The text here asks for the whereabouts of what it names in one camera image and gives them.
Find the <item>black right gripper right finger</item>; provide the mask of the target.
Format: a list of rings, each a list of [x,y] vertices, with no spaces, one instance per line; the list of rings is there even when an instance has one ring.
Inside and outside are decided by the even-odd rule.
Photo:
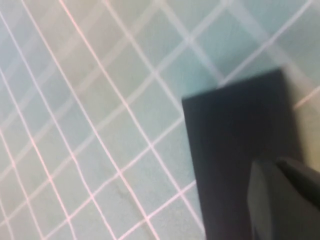
[[[290,158],[275,163],[275,211],[319,213],[320,173]]]

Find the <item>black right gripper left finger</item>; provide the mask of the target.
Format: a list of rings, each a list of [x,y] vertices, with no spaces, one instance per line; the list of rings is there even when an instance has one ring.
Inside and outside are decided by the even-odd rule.
[[[276,161],[255,160],[251,166],[247,205],[254,240],[318,240],[319,213],[275,211]]]

